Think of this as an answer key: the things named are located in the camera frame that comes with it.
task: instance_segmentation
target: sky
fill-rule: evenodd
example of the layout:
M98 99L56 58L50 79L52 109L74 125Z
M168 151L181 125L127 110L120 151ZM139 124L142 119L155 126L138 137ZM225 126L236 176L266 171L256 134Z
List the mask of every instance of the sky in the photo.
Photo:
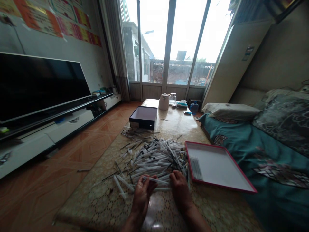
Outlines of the sky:
M126 0L130 21L137 24L136 0ZM178 51L187 51L193 59L207 0L177 0L171 47L171 60ZM231 17L230 0L212 0L198 52L198 59L215 63L223 44ZM140 0L141 33L156 59L164 59L168 18L168 0Z

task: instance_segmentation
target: coffee table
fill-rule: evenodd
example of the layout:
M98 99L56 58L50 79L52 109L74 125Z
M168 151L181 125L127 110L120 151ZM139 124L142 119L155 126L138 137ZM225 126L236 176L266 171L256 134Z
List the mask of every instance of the coffee table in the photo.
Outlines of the coffee table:
M146 99L142 106L158 107L159 100ZM178 138L210 144L188 109L158 110L155 132L158 138ZM120 158L120 148L130 139L119 134L75 189L54 218L56 225L80 230L119 231L130 213L133 195L127 201L119 195L112 178L92 188L93 184L117 171L115 161L124 168L131 159ZM212 231L262 231L250 206L239 192L204 184L192 184L194 203ZM149 202L142 231L188 231L171 192L156 192Z

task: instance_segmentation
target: thermos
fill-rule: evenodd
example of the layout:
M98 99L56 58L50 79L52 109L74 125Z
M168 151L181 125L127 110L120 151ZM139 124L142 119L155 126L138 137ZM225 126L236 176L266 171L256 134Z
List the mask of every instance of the thermos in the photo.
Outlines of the thermos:
M168 110L169 98L166 93L162 94L159 100L159 109Z

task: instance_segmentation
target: black tv screen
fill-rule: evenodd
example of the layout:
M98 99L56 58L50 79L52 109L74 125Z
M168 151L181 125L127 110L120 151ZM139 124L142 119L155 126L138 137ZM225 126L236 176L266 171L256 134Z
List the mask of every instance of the black tv screen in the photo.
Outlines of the black tv screen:
M0 53L0 122L90 96L79 62Z

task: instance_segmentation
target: sliding glass door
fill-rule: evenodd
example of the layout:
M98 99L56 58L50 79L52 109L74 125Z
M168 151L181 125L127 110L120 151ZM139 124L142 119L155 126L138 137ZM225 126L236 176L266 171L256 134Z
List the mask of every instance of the sliding glass door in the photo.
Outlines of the sliding glass door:
M131 98L202 98L231 21L230 0L119 1Z

